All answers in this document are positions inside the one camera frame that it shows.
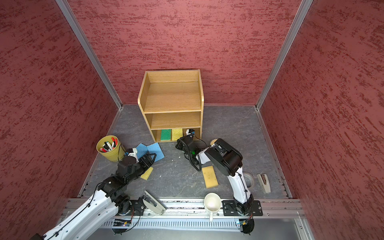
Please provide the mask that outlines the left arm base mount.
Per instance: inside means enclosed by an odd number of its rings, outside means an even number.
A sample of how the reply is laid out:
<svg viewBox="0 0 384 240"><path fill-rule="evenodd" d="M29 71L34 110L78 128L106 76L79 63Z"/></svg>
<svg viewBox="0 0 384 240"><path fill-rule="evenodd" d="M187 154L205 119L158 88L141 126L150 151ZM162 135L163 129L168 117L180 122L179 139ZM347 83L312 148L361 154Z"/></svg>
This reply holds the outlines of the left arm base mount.
<svg viewBox="0 0 384 240"><path fill-rule="evenodd" d="M123 200L119 204L118 216L142 216L146 206L144 205L143 198L137 200Z"/></svg>

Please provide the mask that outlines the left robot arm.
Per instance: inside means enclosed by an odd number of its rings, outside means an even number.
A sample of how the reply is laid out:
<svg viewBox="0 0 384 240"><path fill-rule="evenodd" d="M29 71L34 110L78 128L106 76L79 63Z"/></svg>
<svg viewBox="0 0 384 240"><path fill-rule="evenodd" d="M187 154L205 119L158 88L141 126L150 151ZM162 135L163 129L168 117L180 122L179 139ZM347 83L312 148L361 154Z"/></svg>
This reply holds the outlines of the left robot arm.
<svg viewBox="0 0 384 240"><path fill-rule="evenodd" d="M102 224L116 215L133 218L139 208L126 194L128 184L139 179L155 162L157 155L146 153L138 158L129 153L118 162L115 174L99 183L93 195L63 222L32 240L85 240Z"/></svg>

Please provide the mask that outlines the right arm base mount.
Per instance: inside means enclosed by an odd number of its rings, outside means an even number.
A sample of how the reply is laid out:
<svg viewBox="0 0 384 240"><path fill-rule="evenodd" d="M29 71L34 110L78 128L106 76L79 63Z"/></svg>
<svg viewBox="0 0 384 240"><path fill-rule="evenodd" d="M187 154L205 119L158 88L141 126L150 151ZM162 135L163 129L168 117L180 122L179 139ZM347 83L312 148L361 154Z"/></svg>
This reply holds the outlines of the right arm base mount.
<svg viewBox="0 0 384 240"><path fill-rule="evenodd" d="M256 200L254 200L251 204L240 204L235 200L223 200L222 206L224 216L263 216L261 202Z"/></svg>

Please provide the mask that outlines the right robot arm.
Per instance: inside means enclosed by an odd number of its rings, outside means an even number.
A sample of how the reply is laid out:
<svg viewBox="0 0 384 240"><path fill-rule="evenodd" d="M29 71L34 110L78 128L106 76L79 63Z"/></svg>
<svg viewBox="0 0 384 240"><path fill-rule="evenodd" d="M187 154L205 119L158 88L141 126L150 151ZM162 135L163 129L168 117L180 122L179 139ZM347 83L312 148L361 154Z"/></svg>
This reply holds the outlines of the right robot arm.
<svg viewBox="0 0 384 240"><path fill-rule="evenodd" d="M185 158L198 172L202 170L203 164L211 162L227 176L233 189L237 212L242 215L248 213L254 198L244 179L242 154L221 138L212 140L204 149L198 148L194 137L194 134L188 134L179 138L176 149L183 151Z"/></svg>

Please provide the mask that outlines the bright green sponge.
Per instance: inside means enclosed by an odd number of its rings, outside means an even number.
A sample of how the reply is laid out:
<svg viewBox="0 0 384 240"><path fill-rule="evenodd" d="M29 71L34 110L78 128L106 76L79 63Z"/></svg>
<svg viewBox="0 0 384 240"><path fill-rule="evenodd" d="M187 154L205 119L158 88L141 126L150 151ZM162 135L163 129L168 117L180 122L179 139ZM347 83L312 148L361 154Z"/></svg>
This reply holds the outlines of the bright green sponge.
<svg viewBox="0 0 384 240"><path fill-rule="evenodd" d="M172 140L172 130L161 130L161 142Z"/></svg>

